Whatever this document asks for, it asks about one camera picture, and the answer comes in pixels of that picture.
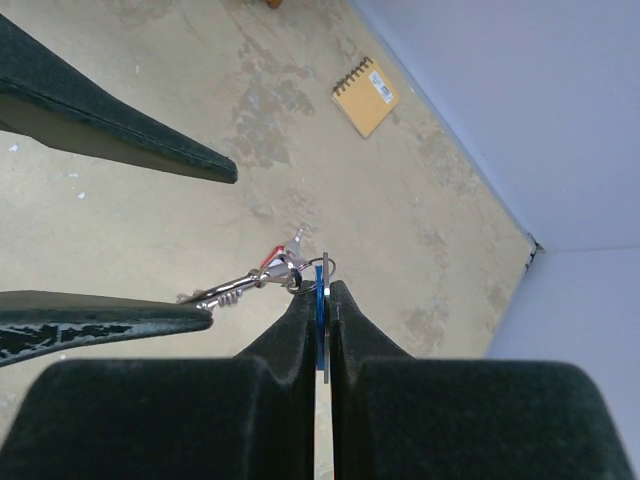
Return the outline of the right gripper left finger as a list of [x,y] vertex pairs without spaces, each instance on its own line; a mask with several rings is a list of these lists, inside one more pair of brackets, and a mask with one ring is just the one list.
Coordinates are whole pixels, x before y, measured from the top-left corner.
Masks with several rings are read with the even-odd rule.
[[316,297],[217,359],[78,359],[44,370],[1,449],[5,479],[309,479]]

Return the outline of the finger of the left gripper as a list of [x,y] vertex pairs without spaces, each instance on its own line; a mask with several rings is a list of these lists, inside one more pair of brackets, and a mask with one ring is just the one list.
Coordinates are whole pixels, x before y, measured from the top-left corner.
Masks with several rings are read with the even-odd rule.
[[202,331],[211,313],[190,305],[46,292],[1,294],[1,365],[49,353]]
[[237,166],[121,102],[1,20],[1,128],[61,151],[233,184]]

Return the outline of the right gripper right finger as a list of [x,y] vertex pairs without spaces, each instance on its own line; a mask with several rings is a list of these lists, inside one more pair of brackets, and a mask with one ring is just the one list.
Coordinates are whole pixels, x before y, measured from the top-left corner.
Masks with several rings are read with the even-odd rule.
[[630,479],[604,399],[563,362],[417,359],[359,309],[328,305],[339,479]]

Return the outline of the large metal keyring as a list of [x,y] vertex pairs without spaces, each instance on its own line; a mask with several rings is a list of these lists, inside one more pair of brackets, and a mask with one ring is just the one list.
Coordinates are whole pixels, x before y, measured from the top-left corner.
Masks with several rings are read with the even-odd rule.
[[301,283],[302,276],[298,269],[288,269],[284,265],[267,270],[252,269],[244,276],[218,286],[196,290],[190,295],[181,294],[177,297],[177,304],[213,310],[216,307],[236,304],[246,290],[277,284],[295,291]]

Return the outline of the blue key tag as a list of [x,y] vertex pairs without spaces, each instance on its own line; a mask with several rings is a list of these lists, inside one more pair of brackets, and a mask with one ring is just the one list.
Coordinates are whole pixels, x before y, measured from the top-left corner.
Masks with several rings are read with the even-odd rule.
[[325,373],[327,360],[325,359],[325,265],[317,265],[316,273],[316,370]]

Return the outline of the bunch of metal keys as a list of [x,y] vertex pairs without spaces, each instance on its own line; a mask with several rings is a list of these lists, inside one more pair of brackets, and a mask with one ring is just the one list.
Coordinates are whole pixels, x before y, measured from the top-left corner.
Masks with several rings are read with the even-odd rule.
[[325,359],[327,360],[327,371],[323,373],[323,380],[325,384],[329,383],[330,380],[330,346],[329,346],[329,338],[330,338],[330,313],[329,313],[329,302],[330,302],[330,282],[336,271],[336,263],[333,259],[331,259],[327,252],[324,252],[321,257],[316,257],[311,260],[292,260],[286,254],[280,254],[277,256],[279,263],[272,267],[264,267],[259,268],[258,270],[267,270],[274,268],[276,266],[284,265],[288,269],[298,269],[302,276],[301,285],[295,290],[290,290],[289,288],[283,287],[289,294],[291,295],[303,295],[308,292],[315,292],[315,284],[316,284],[316,273],[315,267],[317,265],[325,265],[325,283],[324,283],[324,295],[325,295]]

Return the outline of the red key tag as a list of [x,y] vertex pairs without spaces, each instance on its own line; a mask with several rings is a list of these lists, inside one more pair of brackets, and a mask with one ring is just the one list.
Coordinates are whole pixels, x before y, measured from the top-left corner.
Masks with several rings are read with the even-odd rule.
[[280,254],[286,254],[292,260],[302,260],[301,240],[304,236],[305,230],[306,226],[301,225],[291,240],[286,241],[282,245],[276,245],[262,262],[261,267],[264,268],[277,265],[279,263],[277,256]]

